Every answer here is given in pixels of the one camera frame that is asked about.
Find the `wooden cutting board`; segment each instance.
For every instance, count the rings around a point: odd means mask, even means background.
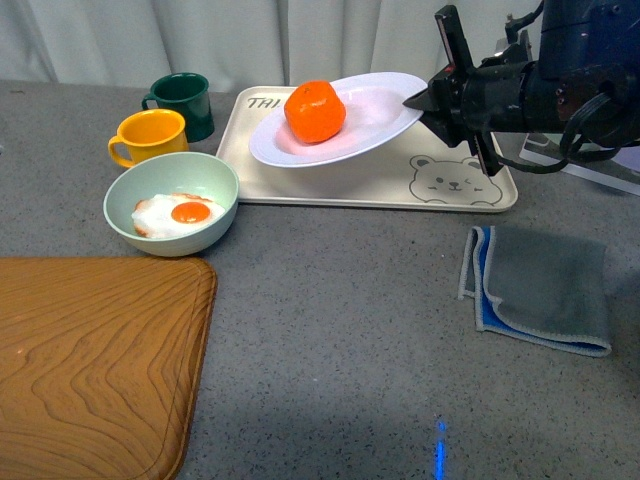
[[[0,259],[0,478],[174,478],[216,288],[197,258]]]

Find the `egg white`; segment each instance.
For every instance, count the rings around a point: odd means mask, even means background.
[[[171,217],[173,209],[186,202],[199,202],[209,207],[210,214],[200,222],[180,223]],[[157,194],[141,200],[131,214],[136,231],[147,238],[172,238],[195,232],[213,223],[225,209],[208,198],[193,198],[188,194]]]

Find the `tangerine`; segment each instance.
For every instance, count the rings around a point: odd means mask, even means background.
[[[340,131],[347,109],[326,80],[311,80],[297,87],[284,104],[287,123],[298,140],[319,143]]]

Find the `gray cloth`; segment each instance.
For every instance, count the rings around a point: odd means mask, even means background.
[[[605,248],[517,227],[473,227],[458,298],[475,299],[478,330],[582,355],[608,355]]]

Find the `egg yolk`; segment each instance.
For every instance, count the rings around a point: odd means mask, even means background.
[[[171,211],[171,218],[180,223],[197,223],[211,214],[209,207],[200,202],[185,202]]]

